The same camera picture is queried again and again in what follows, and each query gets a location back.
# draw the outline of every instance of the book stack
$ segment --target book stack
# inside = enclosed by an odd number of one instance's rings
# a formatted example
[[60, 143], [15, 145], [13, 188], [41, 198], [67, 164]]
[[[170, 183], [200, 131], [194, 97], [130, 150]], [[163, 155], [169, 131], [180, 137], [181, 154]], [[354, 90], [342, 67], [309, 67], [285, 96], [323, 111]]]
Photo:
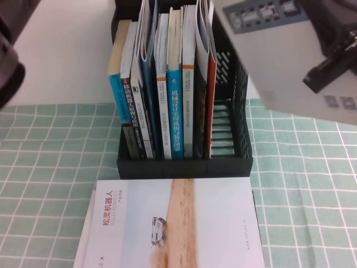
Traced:
[[217, 53], [214, 5], [160, 12], [143, 0], [120, 20], [108, 74], [131, 159], [211, 157]]

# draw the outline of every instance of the green grid tablecloth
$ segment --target green grid tablecloth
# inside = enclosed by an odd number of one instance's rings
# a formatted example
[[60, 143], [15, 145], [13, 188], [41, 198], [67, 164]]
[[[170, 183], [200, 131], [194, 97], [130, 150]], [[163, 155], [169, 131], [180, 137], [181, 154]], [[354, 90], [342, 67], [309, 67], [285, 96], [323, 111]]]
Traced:
[[[357, 127], [247, 101], [266, 267], [357, 267]], [[67, 268], [97, 179], [118, 176], [113, 104], [0, 113], [0, 267]]]

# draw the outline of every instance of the book cover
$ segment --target book cover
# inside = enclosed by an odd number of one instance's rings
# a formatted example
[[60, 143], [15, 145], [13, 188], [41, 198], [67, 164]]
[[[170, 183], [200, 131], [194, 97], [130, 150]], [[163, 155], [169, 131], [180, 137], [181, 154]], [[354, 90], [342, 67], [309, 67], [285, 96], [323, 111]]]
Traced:
[[119, 267], [122, 259], [128, 182], [98, 181], [83, 267]]
[[154, 59], [156, 66], [156, 83], [158, 102], [160, 109], [162, 147], [164, 159], [172, 159], [171, 139], [170, 139], [170, 122], [168, 113], [168, 99], [166, 87], [166, 51], [167, 51], [167, 29], [168, 14], [159, 15], [158, 28], [155, 37]]
[[182, 22], [183, 8], [170, 9], [167, 39], [167, 95], [172, 159], [184, 158], [182, 121]]
[[98, 181], [85, 261], [86, 268], [263, 268], [250, 179]]
[[184, 110], [184, 157], [193, 156], [194, 127], [194, 63], [195, 63], [195, 5], [185, 6], [182, 33], [182, 101]]

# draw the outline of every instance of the blurry object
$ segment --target blurry object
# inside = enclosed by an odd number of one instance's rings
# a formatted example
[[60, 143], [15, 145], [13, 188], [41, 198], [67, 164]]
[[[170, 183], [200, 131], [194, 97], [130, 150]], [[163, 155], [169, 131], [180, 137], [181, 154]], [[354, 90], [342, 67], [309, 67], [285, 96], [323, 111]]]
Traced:
[[25, 77], [13, 48], [40, 0], [0, 1], [0, 109], [15, 95]]
[[215, 8], [267, 109], [357, 125], [355, 0], [226, 0]]
[[357, 3], [352, 0], [300, 0], [327, 57], [303, 82], [318, 93], [351, 69], [357, 75]]

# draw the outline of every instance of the blue book spine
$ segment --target blue book spine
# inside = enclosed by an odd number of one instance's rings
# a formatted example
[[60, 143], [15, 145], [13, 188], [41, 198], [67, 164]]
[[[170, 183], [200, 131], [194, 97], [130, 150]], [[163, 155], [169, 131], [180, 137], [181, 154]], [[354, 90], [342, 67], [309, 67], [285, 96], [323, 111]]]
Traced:
[[120, 119], [122, 121], [130, 121], [130, 114], [128, 103], [125, 98], [124, 88], [120, 80], [120, 74], [113, 74], [109, 76], [110, 84], [112, 85], [115, 102], [119, 110]]
[[146, 62], [143, 62], [142, 66], [143, 66], [143, 74], [144, 74], [145, 87], [146, 87], [145, 90], [146, 90], [146, 97], [147, 97], [149, 118], [150, 118], [149, 123], [151, 124], [154, 149], [155, 149], [156, 156], [160, 158], [161, 151], [159, 146], [161, 144], [161, 140], [159, 140], [159, 136], [157, 134], [158, 130], [160, 129], [157, 129], [157, 124], [156, 124], [156, 115], [158, 115], [159, 113], [157, 112], [158, 111], [158, 103], [156, 102], [157, 97], [155, 97], [154, 95], [154, 92], [157, 92], [156, 75], [152, 73], [153, 70], [155, 69], [155, 64], [152, 61], [153, 61], [153, 55], [151, 58], [147, 59]]
[[181, 79], [181, 68], [179, 70], [167, 71], [168, 113], [170, 115], [172, 159], [184, 158]]

